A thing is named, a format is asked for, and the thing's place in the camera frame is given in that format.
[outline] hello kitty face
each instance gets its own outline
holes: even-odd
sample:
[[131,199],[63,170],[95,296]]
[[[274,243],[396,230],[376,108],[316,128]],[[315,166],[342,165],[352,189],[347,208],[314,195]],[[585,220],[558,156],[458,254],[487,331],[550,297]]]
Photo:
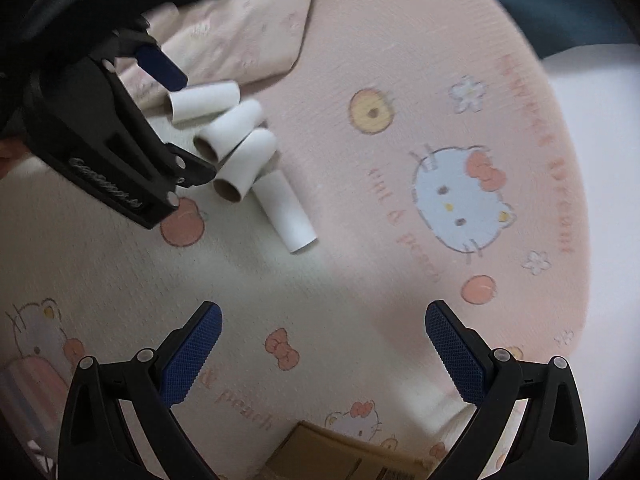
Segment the hello kitty face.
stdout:
[[325,428],[368,442],[380,431],[380,419],[373,400],[354,402],[346,412],[333,412],[324,421]]
[[39,356],[47,360],[64,380],[69,380],[78,361],[84,357],[84,346],[69,339],[62,330],[61,315],[52,299],[27,303],[7,313],[14,326],[15,343],[20,357]]
[[516,219],[498,192],[506,175],[479,146],[429,151],[415,174],[415,205],[443,244],[482,256],[482,249]]

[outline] white sheet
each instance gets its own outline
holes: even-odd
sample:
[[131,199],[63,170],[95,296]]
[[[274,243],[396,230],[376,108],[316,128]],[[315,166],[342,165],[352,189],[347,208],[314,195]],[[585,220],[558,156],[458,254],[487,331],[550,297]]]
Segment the white sheet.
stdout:
[[581,46],[543,65],[589,207],[591,299],[570,364],[596,479],[640,418],[640,46]]

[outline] pink bow print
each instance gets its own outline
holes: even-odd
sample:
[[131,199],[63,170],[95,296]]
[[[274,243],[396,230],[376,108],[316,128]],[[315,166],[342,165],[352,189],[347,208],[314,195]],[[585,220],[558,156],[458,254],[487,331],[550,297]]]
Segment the pink bow print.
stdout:
[[291,348],[287,339],[287,331],[279,328],[269,334],[264,342],[264,349],[274,355],[278,360],[278,368],[283,371],[291,370],[300,362],[300,354]]
[[371,411],[373,410],[373,407],[373,400],[364,403],[354,402],[349,413],[351,414],[351,418],[356,418],[357,416],[367,418],[369,416],[369,413],[371,413]]
[[485,152],[473,152],[466,160],[466,174],[480,180],[485,191],[498,191],[507,182],[504,171],[496,170]]

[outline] hello kitty print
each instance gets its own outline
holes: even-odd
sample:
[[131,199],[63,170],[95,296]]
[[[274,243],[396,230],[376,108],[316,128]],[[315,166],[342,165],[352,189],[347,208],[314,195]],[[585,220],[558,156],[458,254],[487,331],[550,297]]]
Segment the hello kitty print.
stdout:
[[516,219],[500,194],[505,173],[493,167],[488,150],[481,146],[425,149],[415,173],[418,211],[448,248],[482,256]]
[[354,402],[348,412],[327,415],[324,426],[329,430],[368,442],[380,431],[380,417],[373,400]]
[[0,410],[49,473],[58,452],[68,385],[85,356],[84,344],[67,335],[52,298],[12,305],[5,316],[19,357],[0,368]]

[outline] white paper tube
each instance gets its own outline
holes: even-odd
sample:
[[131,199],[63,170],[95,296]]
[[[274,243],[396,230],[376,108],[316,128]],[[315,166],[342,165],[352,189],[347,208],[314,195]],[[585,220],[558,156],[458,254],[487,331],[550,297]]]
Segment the white paper tube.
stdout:
[[280,170],[259,178],[253,189],[290,253],[318,238],[287,177]]
[[263,121],[262,105],[255,99],[247,99],[203,128],[193,143],[204,155],[219,162]]
[[238,146],[213,180],[218,194],[229,202],[240,202],[262,167],[276,152],[276,137],[264,128],[256,128]]
[[169,94],[172,123],[181,123],[205,115],[217,114],[240,102],[240,87],[235,81],[194,86]]

